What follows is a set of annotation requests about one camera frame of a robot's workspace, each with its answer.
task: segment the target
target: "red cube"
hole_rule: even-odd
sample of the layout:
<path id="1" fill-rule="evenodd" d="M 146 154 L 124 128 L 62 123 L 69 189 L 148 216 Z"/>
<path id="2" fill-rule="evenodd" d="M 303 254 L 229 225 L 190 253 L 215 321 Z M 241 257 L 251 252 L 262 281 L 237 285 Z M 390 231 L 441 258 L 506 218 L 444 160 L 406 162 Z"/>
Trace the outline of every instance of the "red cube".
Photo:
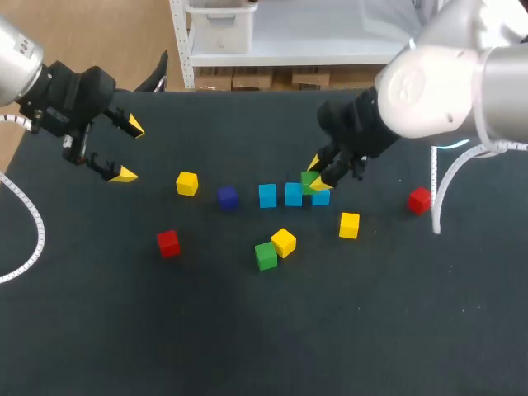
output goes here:
<path id="1" fill-rule="evenodd" d="M 423 187 L 418 188 L 409 196 L 407 207 L 416 215 L 423 215 L 431 208 L 431 192 Z"/>
<path id="2" fill-rule="evenodd" d="M 158 234 L 159 251 L 163 258 L 179 256 L 182 252 L 176 231 L 167 231 Z"/>

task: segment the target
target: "yellow fingertip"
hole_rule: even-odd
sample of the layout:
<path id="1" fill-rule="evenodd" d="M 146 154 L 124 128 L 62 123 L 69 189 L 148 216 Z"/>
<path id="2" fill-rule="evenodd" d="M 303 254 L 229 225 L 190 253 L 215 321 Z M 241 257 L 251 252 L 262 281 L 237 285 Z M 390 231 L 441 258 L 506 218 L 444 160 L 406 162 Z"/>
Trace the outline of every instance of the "yellow fingertip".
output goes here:
<path id="1" fill-rule="evenodd" d="M 321 177 L 319 176 L 317 179 L 315 179 L 312 184 L 310 184 L 310 188 L 312 190 L 316 190 L 316 191 L 325 191 L 325 190 L 330 190 L 331 188 L 333 188 L 332 186 L 329 186 L 328 184 L 324 183 L 323 182 L 323 179 L 321 179 Z"/>
<path id="2" fill-rule="evenodd" d="M 308 167 L 308 170 L 312 169 L 318 163 L 319 163 L 319 156 L 317 154 L 315 154 L 315 157 L 313 157 L 312 163 L 310 163 L 310 166 Z"/>
<path id="3" fill-rule="evenodd" d="M 129 171 L 126 167 L 121 165 L 121 170 L 119 172 L 119 175 L 110 179 L 108 182 L 130 183 L 130 182 L 133 182 L 137 178 L 138 176 L 135 173 Z"/>
<path id="4" fill-rule="evenodd" d="M 130 113 L 130 118 L 129 118 L 129 123 L 133 126 L 135 126 L 138 130 L 141 131 L 141 134 L 138 134 L 135 138 L 140 138 L 142 136 L 145 135 L 145 131 L 143 130 L 143 128 L 141 128 L 141 125 L 139 124 L 139 122 L 134 118 L 134 116 L 132 115 L 132 113 Z"/>

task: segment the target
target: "wooden floor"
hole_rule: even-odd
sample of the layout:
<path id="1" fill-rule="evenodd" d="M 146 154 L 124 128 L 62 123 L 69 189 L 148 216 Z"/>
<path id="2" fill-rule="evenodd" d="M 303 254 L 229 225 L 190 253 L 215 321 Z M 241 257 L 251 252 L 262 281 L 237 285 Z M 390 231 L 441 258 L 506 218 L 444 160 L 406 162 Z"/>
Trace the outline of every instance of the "wooden floor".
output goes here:
<path id="1" fill-rule="evenodd" d="M 0 0 L 0 10 L 44 47 L 46 64 L 60 60 L 75 72 L 96 64 L 118 87 L 134 89 L 167 50 L 168 89 L 183 89 L 168 0 Z M 0 114 L 17 114 L 17 106 L 2 108 Z M 16 125 L 1 126 L 0 171 L 7 168 L 21 135 Z"/>

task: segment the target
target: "white storage bin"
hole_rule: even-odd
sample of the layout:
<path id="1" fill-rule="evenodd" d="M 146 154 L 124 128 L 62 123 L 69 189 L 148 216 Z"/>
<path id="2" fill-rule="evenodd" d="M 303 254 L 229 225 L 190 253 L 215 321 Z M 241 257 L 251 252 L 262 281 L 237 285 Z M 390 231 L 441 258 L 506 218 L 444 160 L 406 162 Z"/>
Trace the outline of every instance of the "white storage bin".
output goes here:
<path id="1" fill-rule="evenodd" d="M 251 50 L 258 4 L 246 0 L 189 0 L 186 11 L 201 54 L 246 54 Z"/>

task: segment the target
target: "green cube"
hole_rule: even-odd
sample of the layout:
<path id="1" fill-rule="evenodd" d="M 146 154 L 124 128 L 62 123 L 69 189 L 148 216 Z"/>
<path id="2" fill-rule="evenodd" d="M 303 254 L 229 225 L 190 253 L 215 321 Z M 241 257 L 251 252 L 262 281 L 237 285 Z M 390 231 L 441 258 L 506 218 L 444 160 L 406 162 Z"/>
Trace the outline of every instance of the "green cube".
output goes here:
<path id="1" fill-rule="evenodd" d="M 303 195 L 312 196 L 313 194 L 317 193 L 316 190 L 310 188 L 310 184 L 312 184 L 315 181 L 315 179 L 317 179 L 318 177 L 319 177 L 319 172 L 315 172 L 315 171 L 300 173 L 300 182 L 303 185 Z"/>
<path id="2" fill-rule="evenodd" d="M 258 267 L 261 271 L 269 270 L 277 266 L 277 252 L 273 247 L 273 243 L 263 243 L 256 245 L 255 254 L 257 255 Z"/>

